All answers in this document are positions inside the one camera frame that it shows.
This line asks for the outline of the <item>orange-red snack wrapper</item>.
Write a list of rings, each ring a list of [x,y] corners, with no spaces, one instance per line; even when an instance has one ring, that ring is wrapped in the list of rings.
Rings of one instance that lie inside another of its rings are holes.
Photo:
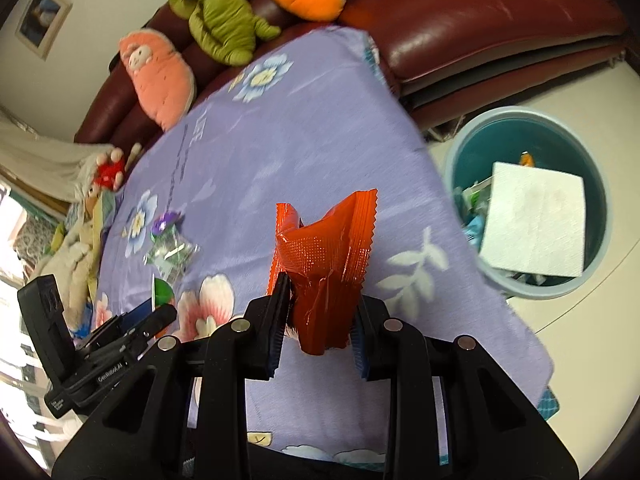
[[[305,224],[288,203],[276,206],[268,292],[288,274],[294,304],[288,326],[311,356],[349,341],[372,250],[378,191],[350,194],[320,220]]]

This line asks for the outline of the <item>white paper napkin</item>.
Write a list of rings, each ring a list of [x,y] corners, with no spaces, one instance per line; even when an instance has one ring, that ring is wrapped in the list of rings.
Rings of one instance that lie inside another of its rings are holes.
[[[585,264],[584,180],[495,162],[480,258],[527,274],[578,278]]]

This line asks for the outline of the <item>white green carton box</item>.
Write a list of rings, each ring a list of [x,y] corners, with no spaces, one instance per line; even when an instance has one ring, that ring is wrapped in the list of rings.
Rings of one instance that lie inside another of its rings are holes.
[[[488,213],[491,196],[492,177],[483,181],[475,182],[473,185],[462,190],[460,186],[454,189],[454,206],[460,220],[467,224],[476,216],[485,217]]]

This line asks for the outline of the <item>yellow orange snack bag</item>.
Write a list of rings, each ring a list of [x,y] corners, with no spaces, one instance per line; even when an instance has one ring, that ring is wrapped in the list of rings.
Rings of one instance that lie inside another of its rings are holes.
[[[520,165],[524,167],[535,166],[534,158],[529,152],[523,152],[520,157]]]

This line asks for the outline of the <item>beige plush toy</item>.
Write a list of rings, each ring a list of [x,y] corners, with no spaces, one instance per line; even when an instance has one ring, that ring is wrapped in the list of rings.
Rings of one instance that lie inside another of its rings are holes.
[[[54,276],[63,318],[72,332],[77,332],[84,324],[87,304],[96,299],[101,252],[93,218],[80,214],[58,251],[43,256],[32,274],[32,281],[43,275]]]

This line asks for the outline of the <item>clear shiny candy wrapper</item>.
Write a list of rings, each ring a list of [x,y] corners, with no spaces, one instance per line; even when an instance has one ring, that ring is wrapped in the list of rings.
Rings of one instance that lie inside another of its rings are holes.
[[[198,252],[195,245],[185,238],[181,231],[183,214],[168,210],[157,217],[151,226],[151,246],[143,257],[146,266],[154,266],[160,278],[167,283],[176,284],[192,257]]]

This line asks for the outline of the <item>small red dressed doll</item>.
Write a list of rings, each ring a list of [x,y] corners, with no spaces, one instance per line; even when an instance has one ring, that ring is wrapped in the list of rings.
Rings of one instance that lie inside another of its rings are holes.
[[[121,148],[112,148],[108,153],[99,155],[87,196],[98,197],[102,191],[117,192],[124,185],[127,172],[141,153],[141,144],[135,143],[128,154]]]

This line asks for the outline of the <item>white cloth drape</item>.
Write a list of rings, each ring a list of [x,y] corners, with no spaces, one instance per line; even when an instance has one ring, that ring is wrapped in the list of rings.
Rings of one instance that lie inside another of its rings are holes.
[[[113,150],[111,144],[76,144],[38,136],[1,117],[1,168],[56,200],[82,200],[96,174],[98,158]]]

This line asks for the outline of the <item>pink plush pillow toy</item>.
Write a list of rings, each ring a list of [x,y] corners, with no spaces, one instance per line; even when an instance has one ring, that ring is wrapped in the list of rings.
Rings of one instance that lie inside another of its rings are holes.
[[[119,40],[119,55],[142,110],[170,130],[190,110],[195,98],[191,67],[161,32],[142,28]]]

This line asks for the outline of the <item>purple floral tablecloth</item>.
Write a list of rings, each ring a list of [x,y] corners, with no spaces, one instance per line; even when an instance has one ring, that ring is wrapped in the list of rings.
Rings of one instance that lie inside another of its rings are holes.
[[[311,223],[371,188],[364,292],[426,336],[473,336],[539,403],[550,356],[484,281],[420,132],[355,29],[318,29],[263,56],[138,161],[104,242],[94,319],[150,298],[155,270],[144,257],[164,212],[182,214],[182,234],[198,248],[174,287],[172,331],[189,341],[266,292],[280,203]]]

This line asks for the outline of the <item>green frog plush toy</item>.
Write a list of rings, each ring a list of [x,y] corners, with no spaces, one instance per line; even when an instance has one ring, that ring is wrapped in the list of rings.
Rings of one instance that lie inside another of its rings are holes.
[[[281,35],[280,27],[256,15],[247,0],[168,0],[172,12],[187,20],[194,41],[214,61],[248,64],[259,40]]]

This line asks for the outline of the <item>framed picture on wall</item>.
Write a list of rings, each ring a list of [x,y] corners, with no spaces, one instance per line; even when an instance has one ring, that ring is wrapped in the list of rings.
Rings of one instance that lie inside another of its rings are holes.
[[[44,61],[72,7],[70,0],[29,0],[18,22],[16,38]]]

